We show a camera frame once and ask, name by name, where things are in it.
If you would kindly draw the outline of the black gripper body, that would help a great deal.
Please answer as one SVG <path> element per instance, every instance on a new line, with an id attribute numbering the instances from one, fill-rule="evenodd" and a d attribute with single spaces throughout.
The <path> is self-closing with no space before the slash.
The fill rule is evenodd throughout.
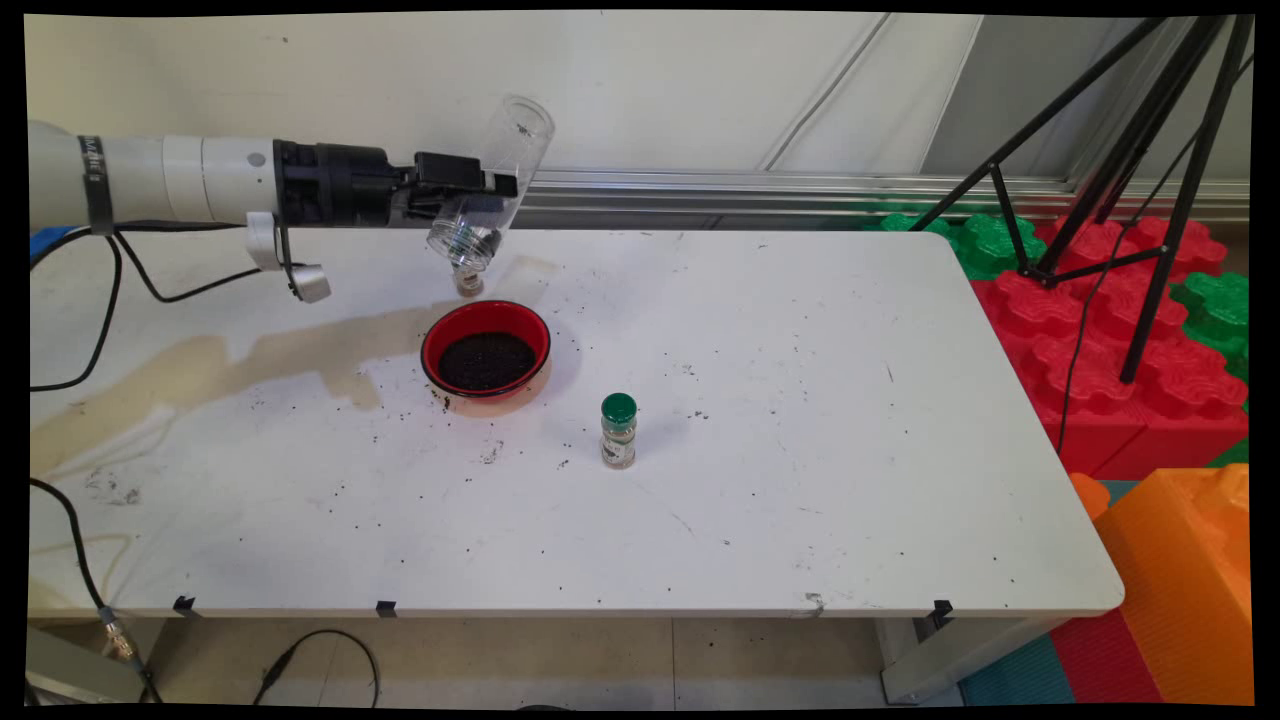
<path id="1" fill-rule="evenodd" d="M 276 218 L 294 228 L 402 229 L 393 208 L 406 169 L 381 149 L 340 143 L 271 143 Z"/>

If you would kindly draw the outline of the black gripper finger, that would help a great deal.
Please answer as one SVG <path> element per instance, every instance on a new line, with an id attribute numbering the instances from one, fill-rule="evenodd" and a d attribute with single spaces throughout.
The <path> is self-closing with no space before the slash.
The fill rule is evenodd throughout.
<path id="1" fill-rule="evenodd" d="M 462 195 L 433 201 L 411 202 L 407 206 L 407 220 L 425 225 L 449 223 L 456 225 L 499 227 L 502 224 L 502 197 Z"/>
<path id="2" fill-rule="evenodd" d="M 439 152 L 415 154 L 415 187 L 443 193 L 518 196 L 516 176 L 486 170 L 476 158 Z"/>

